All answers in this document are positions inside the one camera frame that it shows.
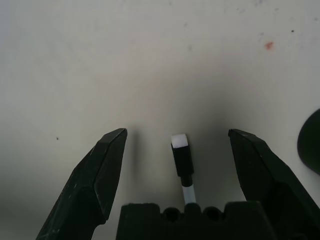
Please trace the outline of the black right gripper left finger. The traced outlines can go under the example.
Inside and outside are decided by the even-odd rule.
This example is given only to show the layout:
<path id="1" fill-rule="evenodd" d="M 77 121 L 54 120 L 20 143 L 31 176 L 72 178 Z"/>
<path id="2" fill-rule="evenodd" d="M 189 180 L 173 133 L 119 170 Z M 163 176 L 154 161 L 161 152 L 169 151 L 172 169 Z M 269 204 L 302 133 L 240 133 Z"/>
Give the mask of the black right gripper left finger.
<path id="1" fill-rule="evenodd" d="M 72 171 L 44 222 L 38 240 L 90 240 L 110 217 L 128 131 L 105 135 Z"/>

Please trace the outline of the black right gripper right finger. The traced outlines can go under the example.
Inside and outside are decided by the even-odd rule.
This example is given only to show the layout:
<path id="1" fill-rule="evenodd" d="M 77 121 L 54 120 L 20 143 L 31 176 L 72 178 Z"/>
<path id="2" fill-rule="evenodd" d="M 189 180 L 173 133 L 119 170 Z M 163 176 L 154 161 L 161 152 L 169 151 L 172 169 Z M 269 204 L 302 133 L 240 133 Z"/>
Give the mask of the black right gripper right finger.
<path id="1" fill-rule="evenodd" d="M 236 173 L 248 201 L 260 202 L 279 240 L 318 240 L 320 209 L 288 165 L 252 133 L 228 131 Z"/>

